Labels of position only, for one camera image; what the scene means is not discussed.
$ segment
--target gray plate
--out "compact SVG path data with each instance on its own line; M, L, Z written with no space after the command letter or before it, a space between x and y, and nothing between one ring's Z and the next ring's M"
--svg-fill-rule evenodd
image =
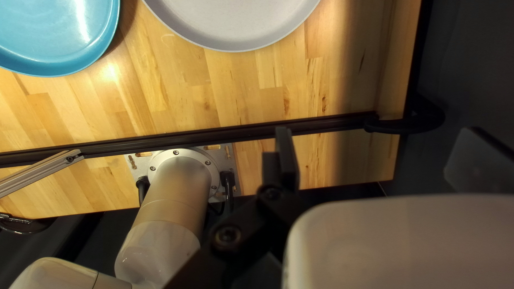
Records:
M177 35L224 52L259 49L300 26L320 0L143 0Z

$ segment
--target screw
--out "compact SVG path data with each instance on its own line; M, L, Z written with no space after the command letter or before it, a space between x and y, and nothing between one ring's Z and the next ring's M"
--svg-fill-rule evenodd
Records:
M214 236L216 244L223 247L237 244L240 240L241 230L232 225L221 227Z
M266 191L264 191L264 197L268 200L278 200L281 195L282 192L276 188L269 188Z

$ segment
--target wood grain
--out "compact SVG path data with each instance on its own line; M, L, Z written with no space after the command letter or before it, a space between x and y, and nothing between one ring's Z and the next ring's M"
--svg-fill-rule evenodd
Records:
M124 0L111 46L87 69L58 78L0 69L0 151L370 110L401 117L418 12L419 0L321 0L279 42L225 53ZM397 136L356 130L294 142L302 188L393 177ZM235 144L244 194L261 183L270 150L273 140ZM27 218L137 206L122 156L82 161L0 199L0 211Z

